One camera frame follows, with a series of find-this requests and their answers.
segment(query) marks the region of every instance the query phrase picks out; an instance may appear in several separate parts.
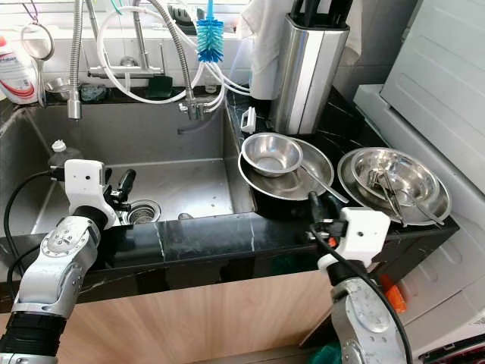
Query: sink drain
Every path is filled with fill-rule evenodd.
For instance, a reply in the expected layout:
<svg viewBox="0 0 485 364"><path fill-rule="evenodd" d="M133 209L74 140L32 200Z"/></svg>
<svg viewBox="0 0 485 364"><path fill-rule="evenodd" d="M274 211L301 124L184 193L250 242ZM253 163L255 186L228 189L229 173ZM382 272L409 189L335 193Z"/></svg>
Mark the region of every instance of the sink drain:
<svg viewBox="0 0 485 364"><path fill-rule="evenodd" d="M131 210L123 212L121 218L124 224L135 225L155 222L160 218L160 206L150 199L139 199L131 203Z"/></svg>

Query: sink basin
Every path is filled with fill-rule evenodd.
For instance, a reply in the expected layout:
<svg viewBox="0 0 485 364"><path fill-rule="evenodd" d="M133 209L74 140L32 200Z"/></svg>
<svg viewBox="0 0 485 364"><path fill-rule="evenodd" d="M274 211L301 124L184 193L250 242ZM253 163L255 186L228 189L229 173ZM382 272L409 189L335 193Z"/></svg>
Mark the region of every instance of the sink basin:
<svg viewBox="0 0 485 364"><path fill-rule="evenodd" d="M28 108L17 117L24 118L17 123L29 124L39 139L37 155L45 155L45 165L38 157L31 173L47 168L48 146L56 139L78 148L86 159L112 168L113 187L128 168L134 169L129 202L136 206L135 202L148 200L149 206L140 203L142 207L130 216L125 214L126 224L151 221L153 206L159 206L159 221L255 210L251 191L237 169L239 144L224 108L202 123L189 121L176 105L137 103L83 105L78 122L67 120L61 105ZM24 199L14 206L13 234L48 232L67 214L68 201L60 184L42 184L43 188L36 186L36 201ZM2 191L2 205L6 195Z"/></svg>

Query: green cloth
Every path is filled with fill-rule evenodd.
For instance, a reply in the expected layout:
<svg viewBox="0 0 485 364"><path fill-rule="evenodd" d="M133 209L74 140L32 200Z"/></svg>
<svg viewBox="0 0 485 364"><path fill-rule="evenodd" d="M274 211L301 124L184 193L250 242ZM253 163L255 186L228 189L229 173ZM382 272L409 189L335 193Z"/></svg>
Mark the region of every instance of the green cloth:
<svg viewBox="0 0 485 364"><path fill-rule="evenodd" d="M342 350L339 343L330 343L316 352L308 364L342 364Z"/></svg>

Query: towel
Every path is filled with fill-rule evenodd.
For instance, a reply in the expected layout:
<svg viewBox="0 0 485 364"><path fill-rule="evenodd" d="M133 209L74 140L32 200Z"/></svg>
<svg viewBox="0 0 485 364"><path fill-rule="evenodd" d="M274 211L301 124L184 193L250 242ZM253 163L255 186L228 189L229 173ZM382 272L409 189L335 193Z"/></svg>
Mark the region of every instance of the towel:
<svg viewBox="0 0 485 364"><path fill-rule="evenodd" d="M252 0L239 16L237 35L240 39L255 36L252 50L250 84L255 99L275 99L274 80L280 54L281 29L285 15L290 13L294 0ZM330 0L320 3L318 12L327 12ZM349 38L342 56L342 64L354 64L361 54L362 0L354 0L347 17Z"/></svg>

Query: metal plate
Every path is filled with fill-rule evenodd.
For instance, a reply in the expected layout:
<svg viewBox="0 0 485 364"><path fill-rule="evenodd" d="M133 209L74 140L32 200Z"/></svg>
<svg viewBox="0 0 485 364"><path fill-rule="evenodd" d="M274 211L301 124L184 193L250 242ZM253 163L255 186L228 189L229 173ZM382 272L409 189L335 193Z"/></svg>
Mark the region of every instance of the metal plate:
<svg viewBox="0 0 485 364"><path fill-rule="evenodd" d="M302 164L312 171L314 175L321 178L323 182L331 185L333 182L333 168L326 155L310 143L298 139L294 140L302 148ZM304 201L308 199L310 191L315 191L318 195L326 191L301 168L281 177L263 177L255 172L251 165L240 155L239 171L252 188L276 199Z"/></svg>
<svg viewBox="0 0 485 364"><path fill-rule="evenodd" d="M390 219L394 222L400 222L400 220L396 217L393 210L391 208L386 208L383 206L379 206L378 204L372 203L366 199L360 189L358 188L358 182L354 178L352 174L352 169L350 168L351 160L357 150L353 150L347 154L345 154L342 159L339 161L339 165L337 167L337 174L339 176L339 181L342 184L345 191L361 206L368 207L369 209L382 211L384 214L390 217ZM452 211L452 204L451 199L449 197L448 190L443 185L441 180L438 179L440 182L440 194L438 197L427 207L429 210L434 213L438 218L444 220L448 217L450 212ZM427 218L423 215L419 209L415 206L401 206L402 214L406 220L408 225L415 225L415 226L426 226L434 224L434 221Z"/></svg>

